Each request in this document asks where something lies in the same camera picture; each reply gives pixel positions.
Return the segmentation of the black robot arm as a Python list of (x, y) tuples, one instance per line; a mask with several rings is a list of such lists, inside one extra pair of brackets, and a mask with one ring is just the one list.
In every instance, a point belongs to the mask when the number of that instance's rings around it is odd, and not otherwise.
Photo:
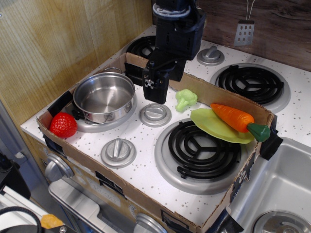
[(153, 13), (155, 50), (143, 70), (142, 87), (147, 100), (164, 104), (169, 81), (180, 81), (186, 62), (199, 52), (207, 15), (194, 0), (158, 0)]

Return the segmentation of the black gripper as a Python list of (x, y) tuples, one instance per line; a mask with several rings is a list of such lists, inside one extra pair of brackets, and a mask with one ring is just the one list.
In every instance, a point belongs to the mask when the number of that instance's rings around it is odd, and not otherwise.
[(158, 104), (166, 102), (169, 79), (181, 81), (186, 62), (193, 60), (199, 51), (206, 19), (207, 15), (201, 9), (190, 9), (186, 16), (157, 16), (157, 42), (162, 45), (175, 42), (175, 47), (186, 53), (187, 60), (176, 60), (169, 74), (160, 71), (152, 73), (145, 68), (142, 75), (142, 87), (146, 100)]

